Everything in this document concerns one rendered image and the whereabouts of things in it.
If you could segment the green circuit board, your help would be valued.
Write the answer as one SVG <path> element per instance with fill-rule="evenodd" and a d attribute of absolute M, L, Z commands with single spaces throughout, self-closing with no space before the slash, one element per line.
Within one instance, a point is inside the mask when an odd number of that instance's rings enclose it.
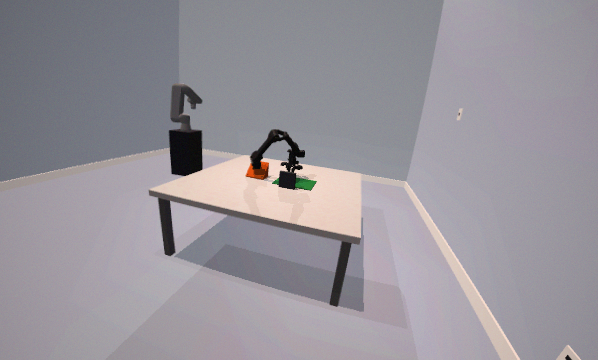
<path fill-rule="evenodd" d="M 314 187 L 314 185 L 316 184 L 316 182 L 317 181 L 314 181 L 314 180 L 296 178 L 295 188 L 311 191 L 312 188 Z M 272 182 L 272 184 L 279 185 L 279 178 L 276 179 L 274 182 Z"/>

